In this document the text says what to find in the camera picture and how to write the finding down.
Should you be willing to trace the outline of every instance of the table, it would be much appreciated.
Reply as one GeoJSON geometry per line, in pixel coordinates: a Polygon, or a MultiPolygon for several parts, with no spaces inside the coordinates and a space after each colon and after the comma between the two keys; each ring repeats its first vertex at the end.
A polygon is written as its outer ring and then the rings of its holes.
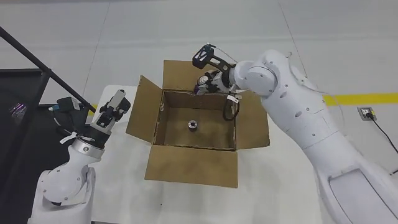
{"type": "MultiPolygon", "coordinates": [[[[136,86],[109,85],[133,104],[136,86]]],[[[125,133],[131,110],[116,123],[96,169],[93,221],[110,223],[322,223],[313,168],[269,118],[271,146],[238,151],[237,189],[144,180],[150,145],[125,133]]]]}

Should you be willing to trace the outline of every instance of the open cardboard box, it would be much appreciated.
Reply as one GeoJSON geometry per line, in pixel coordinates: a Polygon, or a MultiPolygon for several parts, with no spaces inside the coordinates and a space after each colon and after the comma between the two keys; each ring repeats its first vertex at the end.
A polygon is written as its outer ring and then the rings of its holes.
{"type": "Polygon", "coordinates": [[[211,69],[165,60],[163,89],[141,76],[126,133],[152,144],[145,179],[236,188],[236,151],[269,145],[267,113],[254,93],[240,93],[234,121],[223,119],[225,94],[193,95],[198,77],[211,69]],[[188,129],[192,119],[195,132],[188,129]]]}

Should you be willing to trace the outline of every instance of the black metal rod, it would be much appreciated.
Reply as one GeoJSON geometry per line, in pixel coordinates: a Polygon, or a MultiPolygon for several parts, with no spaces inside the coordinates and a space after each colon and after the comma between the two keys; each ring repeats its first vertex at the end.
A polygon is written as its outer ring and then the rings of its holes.
{"type": "Polygon", "coordinates": [[[0,36],[8,42],[11,46],[13,46],[16,50],[18,50],[22,55],[28,58],[31,62],[33,62],[36,66],[38,66],[41,70],[48,73],[50,77],[55,80],[60,86],[62,86],[66,91],[68,91],[73,97],[82,102],[85,106],[87,106],[92,112],[95,112],[94,106],[88,103],[82,96],[80,96],[73,88],[71,88],[66,82],[64,82],[57,74],[55,74],[48,66],[42,63],[34,54],[32,54],[29,50],[27,50],[22,44],[20,44],[15,38],[13,38],[6,30],[4,30],[0,26],[0,36]]]}

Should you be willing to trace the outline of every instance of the yellow floor line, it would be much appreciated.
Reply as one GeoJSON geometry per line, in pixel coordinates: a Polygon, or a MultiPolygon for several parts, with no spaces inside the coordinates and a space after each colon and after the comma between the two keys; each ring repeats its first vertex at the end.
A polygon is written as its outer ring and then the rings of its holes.
{"type": "MultiPolygon", "coordinates": [[[[365,95],[335,95],[339,105],[378,105],[398,104],[398,93],[368,93],[365,95]]],[[[336,106],[336,101],[330,95],[323,95],[327,106],[336,106]]]]}

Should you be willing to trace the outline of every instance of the white wire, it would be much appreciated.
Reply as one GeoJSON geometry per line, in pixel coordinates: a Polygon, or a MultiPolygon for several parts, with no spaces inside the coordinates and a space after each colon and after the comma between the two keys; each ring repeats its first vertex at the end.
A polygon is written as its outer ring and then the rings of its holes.
{"type": "Polygon", "coordinates": [[[339,102],[337,101],[336,97],[335,97],[334,95],[330,94],[330,93],[325,92],[325,91],[316,90],[316,89],[310,88],[309,86],[305,85],[305,84],[304,84],[304,81],[303,81],[303,80],[299,80],[299,79],[296,77],[296,75],[293,73],[293,71],[292,71],[292,66],[291,66],[291,64],[290,64],[290,56],[287,57],[287,63],[289,64],[290,73],[292,74],[292,76],[295,78],[296,82],[297,82],[299,85],[302,85],[302,86],[304,86],[305,88],[308,88],[308,89],[311,90],[311,91],[314,91],[314,92],[317,92],[317,93],[323,93],[323,94],[325,94],[325,95],[331,96],[331,98],[333,99],[333,101],[336,103],[336,105],[337,105],[338,108],[340,109],[341,119],[343,120],[343,129],[344,129],[345,126],[346,126],[346,120],[345,120],[345,118],[344,118],[343,109],[341,108],[341,105],[340,105],[339,102]]]}
{"type": "Polygon", "coordinates": [[[227,57],[229,57],[232,61],[238,63],[237,61],[235,61],[234,58],[230,57],[227,53],[225,53],[222,49],[215,47],[216,49],[218,49],[219,51],[223,52],[227,57]]]}

